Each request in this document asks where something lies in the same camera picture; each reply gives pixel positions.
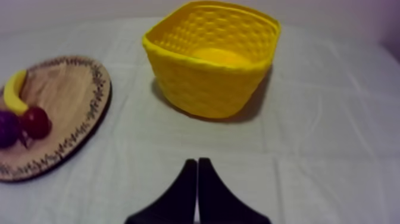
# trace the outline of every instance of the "wooden plate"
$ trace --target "wooden plate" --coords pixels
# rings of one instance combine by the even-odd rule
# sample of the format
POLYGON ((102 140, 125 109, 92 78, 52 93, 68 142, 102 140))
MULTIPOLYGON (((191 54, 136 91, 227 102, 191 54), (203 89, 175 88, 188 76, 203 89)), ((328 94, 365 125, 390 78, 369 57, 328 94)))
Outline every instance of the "wooden plate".
MULTIPOLYGON (((110 92, 108 72, 90 58, 58 57, 29 68, 21 99, 42 107, 52 130, 45 139, 28 140, 28 149, 17 141, 0 150, 0 181, 31 179, 69 158, 101 121, 110 92)), ((2 94, 0 109, 6 109, 2 94)))

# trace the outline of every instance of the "basket rim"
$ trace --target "basket rim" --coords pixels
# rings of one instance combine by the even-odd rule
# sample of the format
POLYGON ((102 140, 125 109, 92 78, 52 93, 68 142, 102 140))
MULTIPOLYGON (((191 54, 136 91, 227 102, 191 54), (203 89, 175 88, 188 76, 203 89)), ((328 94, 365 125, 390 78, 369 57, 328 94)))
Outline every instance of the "basket rim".
POLYGON ((204 67, 208 67, 209 69, 215 69, 215 70, 225 70, 225 71, 229 71, 229 72, 233 72, 233 71, 254 71, 254 70, 265 70, 267 69, 271 62, 272 59, 274 57, 274 53, 276 50, 276 45, 277 42, 279 40, 279 36, 280 36, 280 32, 281 32, 281 26, 280 23, 275 20, 274 18, 270 17, 267 14, 261 13, 257 10, 254 10, 252 8, 248 8, 248 7, 244 7, 241 5, 237 5, 237 4, 231 4, 231 3, 226 3, 226 2, 215 2, 215 1, 196 1, 196 2, 189 2, 186 3, 184 5, 182 5, 180 8, 178 8, 177 10, 175 10, 174 12, 170 13, 168 16, 166 16, 165 18, 163 18, 160 22, 158 22, 154 27, 152 27, 149 31, 147 31, 143 38, 142 38, 142 44, 144 46, 144 48, 147 51, 151 51, 156 53, 157 55, 163 57, 163 58, 167 58, 169 60, 172 60, 178 64, 183 64, 183 65, 187 65, 190 64, 192 67, 196 67, 199 69, 204 69, 204 67), (155 43, 152 43, 148 38, 147 35, 149 33, 151 33, 153 31, 154 28, 156 28, 157 26, 159 26, 161 23, 163 23, 164 21, 166 21, 166 19, 168 19, 172 14, 182 10, 183 8, 186 7, 195 7, 195 6, 216 6, 216 7, 225 7, 225 8, 231 8, 234 10, 239 10, 239 11, 246 11, 248 13, 253 14, 253 16, 255 17, 259 17, 265 21, 267 21, 268 23, 270 23, 276 32, 276 37, 274 38, 274 41, 272 43, 273 49, 271 50, 271 53, 268 57, 266 57, 265 59, 256 62, 256 63, 252 63, 252 64, 248 64, 248 65, 244 65, 244 66, 231 66, 231 65, 224 65, 224 64, 219 64, 219 63, 215 63, 212 61, 207 61, 207 60, 203 60, 200 58, 194 58, 194 57, 190 57, 187 55, 183 55, 183 54, 179 54, 176 52, 172 52, 169 51, 167 49, 164 49, 160 46, 158 46, 155 43))

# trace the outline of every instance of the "yellow banana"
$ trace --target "yellow banana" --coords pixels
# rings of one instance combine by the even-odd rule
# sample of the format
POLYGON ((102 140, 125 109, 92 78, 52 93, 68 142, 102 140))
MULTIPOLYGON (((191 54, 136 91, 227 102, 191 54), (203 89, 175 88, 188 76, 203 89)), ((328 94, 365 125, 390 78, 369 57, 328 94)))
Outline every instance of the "yellow banana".
POLYGON ((18 71, 8 79, 4 87, 5 105, 18 116, 28 110, 28 105, 20 99, 20 91, 24 85, 26 73, 26 70, 18 71))

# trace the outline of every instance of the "white fabric surface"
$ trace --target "white fabric surface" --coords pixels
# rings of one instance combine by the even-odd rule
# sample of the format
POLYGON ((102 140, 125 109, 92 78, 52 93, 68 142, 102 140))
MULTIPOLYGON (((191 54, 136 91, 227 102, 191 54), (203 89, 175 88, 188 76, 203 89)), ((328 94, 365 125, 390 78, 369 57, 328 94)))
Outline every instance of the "white fabric surface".
POLYGON ((83 54, 103 62, 114 91, 103 124, 70 161, 0 184, 1 224, 123 223, 198 157, 211 158, 227 186, 273 223, 399 222, 400 66, 383 48, 284 25, 259 112, 212 123, 155 94, 141 36, 158 20, 0 38, 0 83, 42 59, 83 54))

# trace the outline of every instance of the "woven plastic basket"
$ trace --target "woven plastic basket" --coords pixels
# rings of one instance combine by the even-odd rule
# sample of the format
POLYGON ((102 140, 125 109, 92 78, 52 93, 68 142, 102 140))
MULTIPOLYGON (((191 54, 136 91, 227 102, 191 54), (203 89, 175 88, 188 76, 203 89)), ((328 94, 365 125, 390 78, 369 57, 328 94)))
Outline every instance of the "woven plastic basket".
POLYGON ((229 117, 271 66, 280 25, 235 4, 191 2, 143 37, 165 97, 190 114, 229 117))

